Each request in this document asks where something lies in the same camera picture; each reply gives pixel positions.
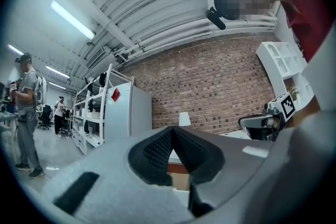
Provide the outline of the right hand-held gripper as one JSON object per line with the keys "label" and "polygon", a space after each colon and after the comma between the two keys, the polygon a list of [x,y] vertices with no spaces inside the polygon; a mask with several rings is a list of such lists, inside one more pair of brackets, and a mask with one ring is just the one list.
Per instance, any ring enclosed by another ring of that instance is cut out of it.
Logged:
{"label": "right hand-held gripper", "polygon": [[252,140],[275,141],[294,113],[295,105],[287,92],[268,102],[263,114],[242,117],[238,124],[247,130]]}

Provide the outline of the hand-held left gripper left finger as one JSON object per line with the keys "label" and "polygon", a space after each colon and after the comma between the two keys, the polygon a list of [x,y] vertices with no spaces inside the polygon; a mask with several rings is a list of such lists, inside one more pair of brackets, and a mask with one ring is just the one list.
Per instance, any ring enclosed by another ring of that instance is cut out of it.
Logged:
{"label": "hand-held left gripper left finger", "polygon": [[84,173],[99,177],[84,197],[74,217],[85,223],[185,223],[194,219],[172,186],[144,182],[131,169],[128,153],[155,130],[105,143],[61,170],[42,189],[56,201]]}

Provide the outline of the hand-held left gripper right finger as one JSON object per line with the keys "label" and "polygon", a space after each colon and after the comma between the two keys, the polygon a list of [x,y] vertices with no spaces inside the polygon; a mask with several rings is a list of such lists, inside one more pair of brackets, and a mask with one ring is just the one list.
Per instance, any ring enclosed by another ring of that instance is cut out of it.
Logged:
{"label": "hand-held left gripper right finger", "polygon": [[175,127],[190,174],[188,206],[173,223],[325,223],[335,211],[335,113],[321,111],[274,142]]}

